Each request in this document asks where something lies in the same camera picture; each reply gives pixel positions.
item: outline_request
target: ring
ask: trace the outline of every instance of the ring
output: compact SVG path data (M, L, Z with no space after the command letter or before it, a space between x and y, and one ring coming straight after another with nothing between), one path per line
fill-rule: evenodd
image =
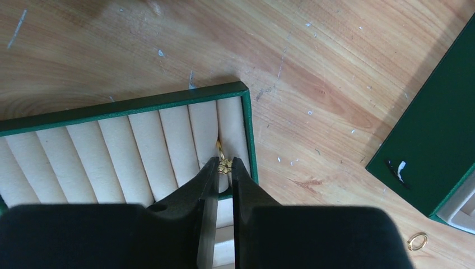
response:
M423 241L420 245L414 247L412 244L414 243L414 240L416 240L419 237L423 237ZM413 235L409 240L407 240L407 247L409 248L410 251L418 251L419 249L425 247L427 245L427 242L429 242L429 236L426 233L417 233Z
M220 152L220 158L221 158L220 164L218 165L218 172L220 174L227 174L231 171L232 161L224 157L224 153L222 152L221 142L219 140L216 141L216 146L218 147L218 150Z

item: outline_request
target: wood grain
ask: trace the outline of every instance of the wood grain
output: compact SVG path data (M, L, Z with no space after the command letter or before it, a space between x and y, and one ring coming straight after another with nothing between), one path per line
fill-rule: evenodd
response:
M185 90L191 72L197 87L242 80L275 199L380 207L403 239L429 234L409 254L417 268L473 268L475 236L364 166L474 12L474 0L5 0L0 119Z

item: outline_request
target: green jewelry box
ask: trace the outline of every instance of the green jewelry box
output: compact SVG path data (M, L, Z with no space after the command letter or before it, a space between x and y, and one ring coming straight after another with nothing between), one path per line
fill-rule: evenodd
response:
M247 86L240 81L61 112L4 120L0 122L0 137L233 97L241 98L250 175L253 180L258 183L250 94ZM220 194L220 200L231 198L231 195L232 191L228 188ZM7 208L3 202L2 207L4 209Z
M366 167L425 216L469 233L475 229L474 46L475 15Z

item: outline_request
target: wooden table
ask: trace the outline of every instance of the wooden table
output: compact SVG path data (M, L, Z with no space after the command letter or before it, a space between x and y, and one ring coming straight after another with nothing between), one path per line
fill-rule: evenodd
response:
M474 12L474 0L6 0L0 119L242 80L275 199L380 207L403 240L429 234L409 253L417 268L473 268L475 236L364 166Z

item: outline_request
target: cream velvet padding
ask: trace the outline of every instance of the cream velvet padding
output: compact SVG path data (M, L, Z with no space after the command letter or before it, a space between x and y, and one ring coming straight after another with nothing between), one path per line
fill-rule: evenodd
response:
M455 191L437 216L450 226L475 234L475 172Z
M239 97L0 137L0 195L28 203L159 201L196 176L221 141L250 171ZM220 192L229 187L220 175ZM215 265L234 261L232 199L218 202Z

